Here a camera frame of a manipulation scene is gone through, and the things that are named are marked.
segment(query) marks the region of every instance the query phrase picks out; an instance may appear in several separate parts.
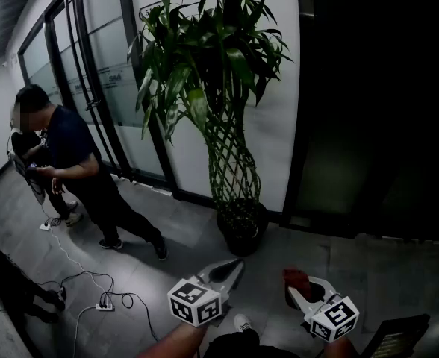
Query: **person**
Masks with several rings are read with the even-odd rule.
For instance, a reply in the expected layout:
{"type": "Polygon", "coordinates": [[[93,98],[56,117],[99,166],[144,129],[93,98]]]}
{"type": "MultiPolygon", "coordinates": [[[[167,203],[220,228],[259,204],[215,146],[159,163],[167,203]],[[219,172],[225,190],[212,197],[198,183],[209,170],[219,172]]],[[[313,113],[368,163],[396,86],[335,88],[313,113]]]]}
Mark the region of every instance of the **person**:
{"type": "MultiPolygon", "coordinates": [[[[275,348],[259,345],[259,335],[254,331],[251,321],[243,314],[234,317],[237,330],[233,334],[219,336],[210,343],[204,358],[298,358],[297,355],[275,348]]],[[[205,337],[207,325],[194,327],[186,323],[180,324],[148,350],[140,353],[137,358],[191,358],[205,337]]],[[[325,358],[358,358],[359,355],[347,337],[324,347],[325,358]]]]}
{"type": "Polygon", "coordinates": [[[161,232],[122,198],[87,123],[77,113],[51,103],[37,85],[19,91],[14,111],[21,130],[46,129],[52,165],[36,171],[53,178],[54,193],[61,191],[64,184],[84,204],[104,235],[99,242],[102,248],[118,250],[123,246],[116,229],[119,226],[153,244],[158,259],[167,258],[168,248],[161,232]]]}
{"type": "Polygon", "coordinates": [[[0,299],[8,313],[26,313],[40,318],[45,323],[58,321],[56,313],[47,312],[34,304],[34,296],[46,303],[65,310],[65,303],[54,290],[44,290],[31,281],[21,269],[0,251],[0,299]]]}
{"type": "Polygon", "coordinates": [[[30,169],[27,170],[32,163],[35,163],[37,166],[51,164],[49,151],[44,147],[45,138],[41,140],[34,132],[22,133],[15,129],[13,120],[10,121],[10,128],[13,130],[10,136],[12,149],[24,165],[25,178],[35,180],[46,191],[52,206],[58,212],[60,218],[65,220],[67,227],[71,227],[79,222],[82,218],[81,214],[73,212],[77,207],[77,201],[66,203],[62,195],[52,192],[52,178],[39,175],[30,169]]]}

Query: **black plant pot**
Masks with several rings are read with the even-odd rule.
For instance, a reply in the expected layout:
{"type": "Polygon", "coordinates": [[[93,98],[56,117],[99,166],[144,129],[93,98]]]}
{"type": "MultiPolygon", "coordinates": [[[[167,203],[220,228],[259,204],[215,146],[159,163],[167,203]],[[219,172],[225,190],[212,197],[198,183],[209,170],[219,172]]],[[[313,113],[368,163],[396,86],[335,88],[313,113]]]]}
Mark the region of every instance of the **black plant pot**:
{"type": "Polygon", "coordinates": [[[222,220],[222,216],[217,214],[217,224],[219,230],[225,237],[229,250],[239,257],[249,256],[256,252],[263,238],[264,232],[268,225],[268,215],[266,207],[259,203],[258,205],[258,233],[254,236],[237,237],[236,233],[228,229],[228,226],[222,220]]]}

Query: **white sneaker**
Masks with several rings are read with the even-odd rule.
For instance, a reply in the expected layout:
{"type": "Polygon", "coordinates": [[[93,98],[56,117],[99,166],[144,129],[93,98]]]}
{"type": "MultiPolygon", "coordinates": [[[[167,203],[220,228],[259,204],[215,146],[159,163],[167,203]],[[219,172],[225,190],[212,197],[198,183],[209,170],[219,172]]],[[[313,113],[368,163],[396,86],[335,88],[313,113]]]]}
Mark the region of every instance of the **white sneaker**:
{"type": "Polygon", "coordinates": [[[67,203],[67,208],[69,211],[73,211],[78,206],[78,201],[71,201],[70,203],[67,203]]]}
{"type": "Polygon", "coordinates": [[[65,224],[67,227],[73,226],[75,223],[78,223],[80,220],[82,220],[82,214],[81,213],[73,213],[71,212],[69,214],[69,217],[65,220],[65,224]]]}
{"type": "Polygon", "coordinates": [[[244,314],[237,314],[234,317],[234,327],[236,330],[242,333],[244,330],[252,329],[251,321],[244,314]]]}

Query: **short dark hair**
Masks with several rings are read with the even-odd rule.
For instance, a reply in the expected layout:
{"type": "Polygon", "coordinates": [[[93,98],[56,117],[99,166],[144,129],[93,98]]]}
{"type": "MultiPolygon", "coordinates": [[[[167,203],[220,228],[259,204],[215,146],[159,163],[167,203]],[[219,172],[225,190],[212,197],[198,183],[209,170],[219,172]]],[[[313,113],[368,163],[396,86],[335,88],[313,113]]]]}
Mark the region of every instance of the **short dark hair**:
{"type": "Polygon", "coordinates": [[[20,106],[21,113],[36,113],[49,103],[49,96],[39,85],[27,85],[17,93],[15,106],[20,106]]]}

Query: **glass door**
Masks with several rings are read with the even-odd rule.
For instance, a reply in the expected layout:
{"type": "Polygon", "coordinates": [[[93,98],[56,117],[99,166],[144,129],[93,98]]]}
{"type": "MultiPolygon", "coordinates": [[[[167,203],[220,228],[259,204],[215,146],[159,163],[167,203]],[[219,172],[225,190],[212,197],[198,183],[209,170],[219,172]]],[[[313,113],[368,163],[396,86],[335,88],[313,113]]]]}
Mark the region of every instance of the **glass door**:
{"type": "Polygon", "coordinates": [[[42,87],[53,104],[62,104],[47,52],[44,27],[40,29],[23,54],[28,81],[42,87]]]}
{"type": "Polygon", "coordinates": [[[85,19],[99,94],[111,114],[129,165],[141,174],[164,179],[149,131],[141,139],[144,112],[143,108],[135,111],[138,87],[134,70],[127,64],[128,42],[120,0],[79,0],[78,14],[85,19]]]}
{"type": "MultiPolygon", "coordinates": [[[[60,63],[75,109],[87,123],[90,133],[100,150],[103,162],[110,166],[117,175],[120,175],[117,167],[119,164],[118,159],[110,151],[112,150],[111,144],[105,133],[99,113],[93,104],[95,97],[90,88],[84,60],[81,56],[78,35],[75,29],[73,5],[73,0],[63,0],[60,11],[53,15],[53,19],[50,19],[55,36],[56,51],[60,55],[60,63]]],[[[122,171],[122,174],[128,176],[128,171],[122,171]]]]}

